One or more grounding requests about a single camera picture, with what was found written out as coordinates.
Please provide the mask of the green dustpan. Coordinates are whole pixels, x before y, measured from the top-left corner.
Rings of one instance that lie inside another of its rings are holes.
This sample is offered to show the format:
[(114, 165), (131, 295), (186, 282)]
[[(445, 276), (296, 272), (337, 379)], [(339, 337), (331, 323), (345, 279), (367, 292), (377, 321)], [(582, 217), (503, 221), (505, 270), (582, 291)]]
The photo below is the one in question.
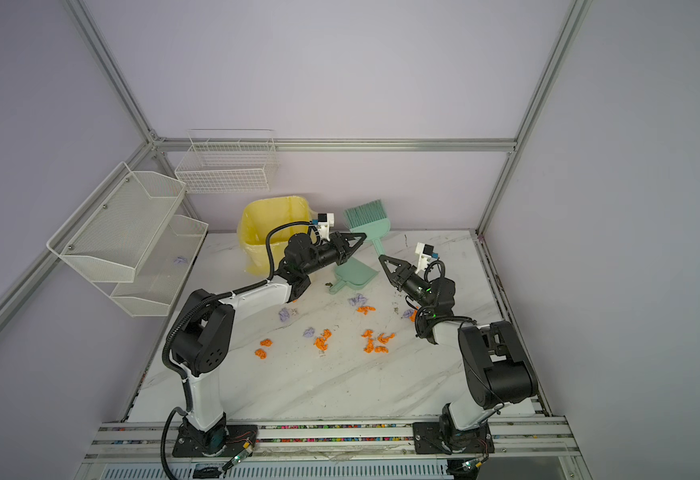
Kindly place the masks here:
[(329, 288), (329, 293), (332, 295), (339, 293), (345, 287), (356, 291), (362, 290), (378, 275), (378, 271), (355, 258), (350, 258), (334, 268), (334, 275), (335, 282)]

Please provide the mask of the green hand brush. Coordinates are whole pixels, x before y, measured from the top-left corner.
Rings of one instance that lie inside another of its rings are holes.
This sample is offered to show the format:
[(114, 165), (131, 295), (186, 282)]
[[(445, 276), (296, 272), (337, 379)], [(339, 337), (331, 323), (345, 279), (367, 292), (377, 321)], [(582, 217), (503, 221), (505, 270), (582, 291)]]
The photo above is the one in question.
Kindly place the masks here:
[(392, 225), (380, 199), (348, 208), (344, 217), (352, 232), (366, 234), (378, 256), (386, 254), (382, 240), (390, 233)]

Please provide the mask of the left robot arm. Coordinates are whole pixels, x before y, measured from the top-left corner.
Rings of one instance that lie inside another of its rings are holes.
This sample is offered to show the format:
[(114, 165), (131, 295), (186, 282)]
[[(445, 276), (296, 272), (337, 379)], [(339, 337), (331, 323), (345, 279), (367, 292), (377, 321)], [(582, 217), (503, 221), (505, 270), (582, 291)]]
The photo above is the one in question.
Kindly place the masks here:
[(179, 438), (202, 456), (226, 454), (236, 443), (248, 449), (257, 429), (251, 427), (248, 436), (239, 437), (229, 432), (215, 373), (229, 355), (235, 325), (296, 301), (310, 287), (311, 274), (347, 263), (366, 239), (365, 233), (334, 231), (326, 218), (279, 225), (265, 237), (264, 280), (224, 293), (192, 292), (161, 351), (164, 366), (180, 377), (185, 398), (185, 406), (174, 408), (165, 425), (180, 415)]

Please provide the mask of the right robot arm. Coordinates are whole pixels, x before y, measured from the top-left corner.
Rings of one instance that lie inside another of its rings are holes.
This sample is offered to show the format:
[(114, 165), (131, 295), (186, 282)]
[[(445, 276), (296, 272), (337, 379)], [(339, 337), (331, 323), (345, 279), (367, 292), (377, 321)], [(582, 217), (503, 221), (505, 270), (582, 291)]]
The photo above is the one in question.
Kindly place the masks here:
[(465, 391), (446, 404), (438, 420), (438, 434), (422, 440), (444, 454), (480, 447), (491, 451), (488, 421), (511, 404), (538, 394), (537, 375), (513, 324), (485, 325), (454, 313), (456, 283), (437, 259), (422, 273), (412, 263), (381, 255), (379, 262), (390, 284), (417, 306), (415, 331), (419, 339), (458, 351), (465, 373)]

